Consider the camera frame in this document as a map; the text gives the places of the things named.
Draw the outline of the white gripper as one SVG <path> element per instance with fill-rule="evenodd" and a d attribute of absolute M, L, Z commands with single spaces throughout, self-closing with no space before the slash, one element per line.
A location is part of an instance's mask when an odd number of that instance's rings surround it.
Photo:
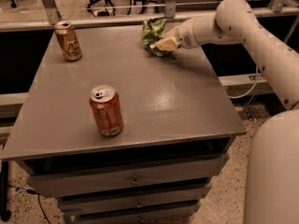
<path fill-rule="evenodd" d="M 195 19 L 186 20 L 181 25 L 166 32 L 164 38 L 155 46 L 163 51 L 175 51 L 178 48 L 194 49 L 199 46 L 195 39 L 193 25 Z"/>

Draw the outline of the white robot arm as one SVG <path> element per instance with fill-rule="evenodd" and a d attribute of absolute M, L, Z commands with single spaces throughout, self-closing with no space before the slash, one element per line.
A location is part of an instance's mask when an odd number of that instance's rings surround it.
<path fill-rule="evenodd" d="M 266 30 L 246 0 L 222 0 L 155 43 L 160 50 L 240 43 L 285 110 L 266 121 L 249 153 L 244 224 L 299 224 L 299 54 Z"/>

